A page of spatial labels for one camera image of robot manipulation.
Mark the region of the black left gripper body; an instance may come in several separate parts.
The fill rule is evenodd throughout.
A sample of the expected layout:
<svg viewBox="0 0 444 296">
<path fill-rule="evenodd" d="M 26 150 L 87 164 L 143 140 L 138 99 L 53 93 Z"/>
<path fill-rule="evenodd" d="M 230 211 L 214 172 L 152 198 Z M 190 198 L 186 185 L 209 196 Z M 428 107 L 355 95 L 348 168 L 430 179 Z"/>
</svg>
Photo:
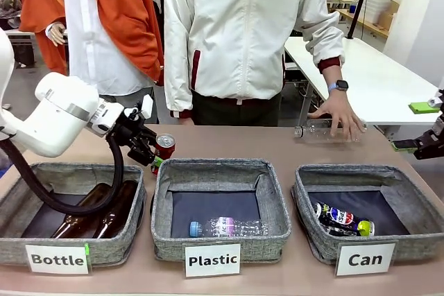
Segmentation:
<svg viewBox="0 0 444 296">
<path fill-rule="evenodd" d="M 148 148 L 145 118 L 137 108 L 125 108 L 116 120 L 112 134 L 118 146 L 145 150 Z"/>
</svg>

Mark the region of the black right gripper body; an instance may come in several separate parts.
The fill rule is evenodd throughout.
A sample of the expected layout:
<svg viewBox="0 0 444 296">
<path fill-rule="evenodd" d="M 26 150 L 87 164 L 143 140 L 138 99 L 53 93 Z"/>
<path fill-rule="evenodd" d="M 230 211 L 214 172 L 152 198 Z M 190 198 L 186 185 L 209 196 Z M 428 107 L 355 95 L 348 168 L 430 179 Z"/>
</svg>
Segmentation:
<svg viewBox="0 0 444 296">
<path fill-rule="evenodd" d="M 415 139 L 417 149 L 414 156 L 418 160 L 443 157 L 443 115 L 440 115 L 432 128 Z"/>
</svg>

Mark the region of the person left hand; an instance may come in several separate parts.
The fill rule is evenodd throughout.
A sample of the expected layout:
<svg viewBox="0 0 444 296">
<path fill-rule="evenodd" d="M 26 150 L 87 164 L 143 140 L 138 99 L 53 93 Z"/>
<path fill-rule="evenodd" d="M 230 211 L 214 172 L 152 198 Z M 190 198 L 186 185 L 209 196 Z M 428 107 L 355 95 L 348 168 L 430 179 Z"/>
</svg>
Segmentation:
<svg viewBox="0 0 444 296">
<path fill-rule="evenodd" d="M 341 137 L 346 141 L 357 141 L 366 131 L 364 123 L 354 113 L 345 92 L 334 90 L 315 112 L 307 116 L 310 119 L 319 119 L 324 114 L 329 114 L 332 118 L 330 128 L 332 137 L 341 133 Z"/>
</svg>

